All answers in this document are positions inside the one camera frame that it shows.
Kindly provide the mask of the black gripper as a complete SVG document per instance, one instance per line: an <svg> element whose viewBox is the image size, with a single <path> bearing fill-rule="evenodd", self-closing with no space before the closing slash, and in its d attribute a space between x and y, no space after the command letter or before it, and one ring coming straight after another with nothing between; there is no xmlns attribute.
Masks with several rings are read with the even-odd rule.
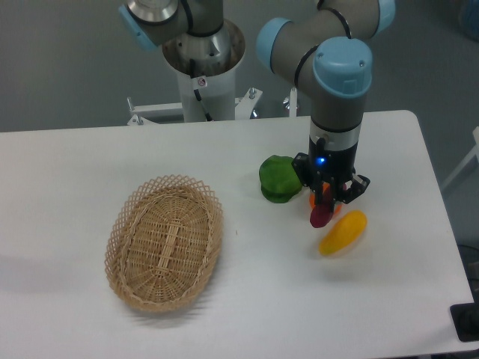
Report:
<svg viewBox="0 0 479 359"><path fill-rule="evenodd" d="M323 202L323 183L329 184L332 214L337 212L337 202L354 201L370 185L370 180L355 169L360 131L360 125L333 132L310 122L308 152L293 158L293 169L302 186L314 193L315 205Z"/></svg>

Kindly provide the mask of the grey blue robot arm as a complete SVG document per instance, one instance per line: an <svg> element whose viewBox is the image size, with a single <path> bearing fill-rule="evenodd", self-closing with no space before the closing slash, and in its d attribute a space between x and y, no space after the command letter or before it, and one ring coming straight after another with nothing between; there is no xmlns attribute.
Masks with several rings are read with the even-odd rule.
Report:
<svg viewBox="0 0 479 359"><path fill-rule="evenodd" d="M372 82L366 42L390 26L395 10L393 1L319 1L309 20L275 18L257 36L262 65L311 100L309 149L292 166L313 195L317 227L369 186L354 167ZM126 1L119 14L140 46L161 49L180 76L185 121L233 117L234 70L245 45L221 1Z"/></svg>

